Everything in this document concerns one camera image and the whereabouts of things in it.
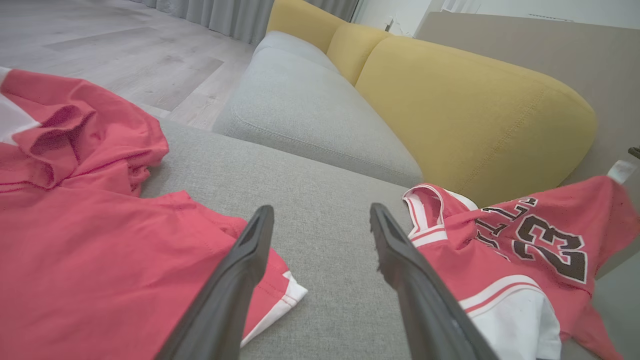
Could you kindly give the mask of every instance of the white stripe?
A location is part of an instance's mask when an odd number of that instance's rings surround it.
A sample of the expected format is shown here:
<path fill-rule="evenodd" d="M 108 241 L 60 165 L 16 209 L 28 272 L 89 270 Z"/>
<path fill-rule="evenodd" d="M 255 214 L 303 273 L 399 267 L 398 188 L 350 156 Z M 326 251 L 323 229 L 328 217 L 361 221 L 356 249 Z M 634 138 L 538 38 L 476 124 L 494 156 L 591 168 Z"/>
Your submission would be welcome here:
<path fill-rule="evenodd" d="M 423 237 L 413 241 L 412 244 L 415 247 L 419 247 L 419 246 L 423 246 L 425 244 L 434 243 L 436 241 L 442 241 L 442 240 L 446 240 L 446 239 L 448 239 L 447 232 L 442 230 L 442 231 L 436 231 L 436 232 L 431 233 L 429 235 L 423 236 Z"/>
<path fill-rule="evenodd" d="M 409 235 L 409 239 L 417 238 L 418 236 L 420 236 L 420 235 L 422 235 L 422 234 L 430 233 L 431 231 L 435 231 L 435 230 L 437 230 L 437 229 L 442 229 L 442 230 L 444 230 L 444 225 L 436 225 L 436 226 L 433 226 L 433 227 L 429 227 L 429 228 L 427 228 L 427 229 L 425 229 L 425 230 L 422 230 L 422 231 L 421 231 L 421 232 L 419 232 L 419 233 L 410 234 L 410 235 Z"/>
<path fill-rule="evenodd" d="M 240 347 L 245 346 L 251 339 L 256 337 L 256 335 L 260 334 L 264 329 L 273 325 L 279 318 L 281 318 L 284 314 L 286 314 L 289 310 L 291 310 L 295 305 L 298 304 L 300 300 L 307 294 L 307 289 L 300 286 L 296 280 L 291 275 L 290 271 L 282 274 L 282 276 L 289 279 L 289 285 L 287 286 L 287 291 L 285 291 L 282 299 L 280 299 L 272 308 L 269 310 L 267 315 L 264 316 L 258 322 L 258 324 L 242 339 L 240 342 Z"/>
<path fill-rule="evenodd" d="M 497 292 L 502 290 L 503 288 L 509 286 L 510 284 L 515 284 L 517 282 L 526 282 L 527 284 L 531 284 L 533 286 L 538 286 L 538 284 L 526 275 L 509 275 L 505 276 L 493 284 L 487 286 L 483 291 L 475 294 L 474 296 L 468 297 L 464 300 L 460 300 L 460 306 L 463 309 L 468 309 L 472 306 L 476 306 L 485 302 L 488 298 L 494 296 Z"/>
<path fill-rule="evenodd" d="M 496 296 L 495 299 L 489 301 L 488 303 L 486 303 L 485 305 L 483 305 L 482 307 L 479 307 L 469 313 L 467 313 L 467 315 L 472 318 L 474 316 L 480 315 L 482 313 L 485 313 L 489 310 L 491 310 L 491 308 L 493 308 L 494 306 L 496 306 L 500 301 L 504 300 L 507 296 L 513 294 L 516 291 L 520 291 L 520 290 L 532 290 L 535 292 L 538 292 L 542 295 L 545 296 L 545 293 L 540 290 L 540 288 L 533 286 L 533 285 L 527 285 L 527 284 L 521 284 L 521 285 L 514 285 L 510 288 L 508 288 L 507 290 L 504 290 L 500 295 Z"/>
<path fill-rule="evenodd" d="M 420 198 L 418 197 L 418 195 L 415 195 L 414 193 L 414 191 L 418 188 L 431 190 L 431 192 L 433 192 L 437 196 L 437 199 L 440 201 L 440 214 L 434 226 L 442 225 L 444 223 L 444 219 L 442 216 L 442 211 L 444 210 L 444 202 L 442 201 L 442 196 L 440 196 L 440 193 L 438 192 L 438 190 L 436 190 L 435 188 L 427 184 L 420 184 L 420 185 L 414 186 L 413 188 L 410 188 L 403 195 L 403 200 L 407 203 L 407 206 L 409 207 L 409 213 L 411 214 L 411 218 L 412 218 L 411 220 L 413 222 L 413 229 L 409 233 L 409 236 L 415 235 L 418 229 L 418 226 L 420 226 L 420 233 L 423 233 L 424 229 L 429 228 L 427 215 L 426 215 L 426 212 L 424 211 L 424 205 L 422 201 L 420 201 Z"/>
<path fill-rule="evenodd" d="M 450 192 L 446 189 L 444 191 L 449 193 L 449 195 L 455 197 L 456 200 L 460 201 L 464 206 L 466 206 L 469 211 L 478 210 L 478 205 L 476 205 L 475 202 L 471 201 L 469 198 L 464 197 L 458 193 Z"/>
<path fill-rule="evenodd" d="M 411 193 L 403 197 L 403 200 L 409 208 L 409 215 L 411 215 L 411 221 L 413 222 L 413 229 L 409 233 L 409 237 L 411 237 L 418 229 L 428 228 L 429 224 L 427 223 L 427 216 L 424 213 L 424 206 L 418 198 L 418 195 Z"/>

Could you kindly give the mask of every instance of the gray cushion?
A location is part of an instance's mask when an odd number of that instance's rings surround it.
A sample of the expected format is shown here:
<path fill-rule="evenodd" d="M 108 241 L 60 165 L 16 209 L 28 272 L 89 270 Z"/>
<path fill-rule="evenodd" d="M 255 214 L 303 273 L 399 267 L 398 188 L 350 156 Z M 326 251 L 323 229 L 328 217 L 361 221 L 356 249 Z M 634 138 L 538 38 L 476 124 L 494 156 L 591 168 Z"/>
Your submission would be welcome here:
<path fill-rule="evenodd" d="M 289 35 L 287 33 L 282 33 L 280 31 L 270 31 L 267 36 L 262 39 L 262 41 L 258 44 L 253 52 L 255 56 L 261 50 L 266 49 L 268 47 L 272 47 L 274 49 L 279 49 L 282 51 L 286 51 L 289 54 L 297 55 L 307 60 L 310 60 L 322 67 L 326 67 L 327 69 L 335 72 L 336 74 L 340 74 L 340 71 L 335 67 L 335 65 L 329 60 L 329 58 L 322 52 L 322 50 L 318 49 L 310 42 L 306 42 L 300 38 L 296 38 L 295 36 Z"/>
<path fill-rule="evenodd" d="M 405 188 L 254 143 L 162 123 L 170 152 L 144 197 L 187 190 L 224 215 L 275 210 L 273 248 L 309 290 L 251 340 L 241 359 L 408 359 L 395 291 L 376 271 L 369 206 L 385 204 L 405 231 Z"/>
<path fill-rule="evenodd" d="M 346 79 L 278 49 L 253 57 L 213 131 L 390 183 L 422 181 L 414 158 Z"/>

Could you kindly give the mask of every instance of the yellow sofa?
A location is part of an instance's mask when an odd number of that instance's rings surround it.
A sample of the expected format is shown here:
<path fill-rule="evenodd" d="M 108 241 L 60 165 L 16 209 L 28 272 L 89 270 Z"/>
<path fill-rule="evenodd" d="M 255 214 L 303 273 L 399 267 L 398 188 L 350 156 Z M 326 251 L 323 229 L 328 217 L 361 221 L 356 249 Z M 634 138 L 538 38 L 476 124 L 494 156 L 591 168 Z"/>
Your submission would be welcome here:
<path fill-rule="evenodd" d="M 274 30 L 325 52 L 425 181 L 480 206 L 557 186 L 595 137 L 589 104 L 544 74 L 350 24 L 303 0 L 275 0 Z"/>

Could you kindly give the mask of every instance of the sleeve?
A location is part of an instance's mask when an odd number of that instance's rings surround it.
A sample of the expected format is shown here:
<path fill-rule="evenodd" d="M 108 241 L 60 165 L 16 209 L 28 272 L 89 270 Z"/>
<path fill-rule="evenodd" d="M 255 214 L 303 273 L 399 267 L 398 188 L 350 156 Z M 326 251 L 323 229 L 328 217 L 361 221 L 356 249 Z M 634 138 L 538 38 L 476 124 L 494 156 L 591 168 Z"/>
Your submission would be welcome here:
<path fill-rule="evenodd" d="M 11 108 L 30 117 L 30 126 L 12 129 L 17 147 L 0 149 L 23 154 L 0 167 L 12 168 L 13 183 L 50 189 L 67 181 L 69 187 L 139 195 L 147 166 L 168 152 L 158 121 L 104 88 L 15 69 L 1 80 L 0 94 L 10 106 L 0 107 L 0 115 Z"/>

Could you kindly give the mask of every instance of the laminate floor plank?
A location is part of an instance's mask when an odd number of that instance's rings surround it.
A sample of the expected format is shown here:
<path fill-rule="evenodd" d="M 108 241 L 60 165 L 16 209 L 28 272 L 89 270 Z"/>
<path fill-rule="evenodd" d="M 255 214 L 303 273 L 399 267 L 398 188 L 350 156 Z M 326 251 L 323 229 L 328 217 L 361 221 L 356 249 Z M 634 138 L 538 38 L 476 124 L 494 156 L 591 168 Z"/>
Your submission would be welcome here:
<path fill-rule="evenodd" d="M 129 0 L 0 1 L 0 66 L 83 78 L 202 129 L 254 49 Z"/>

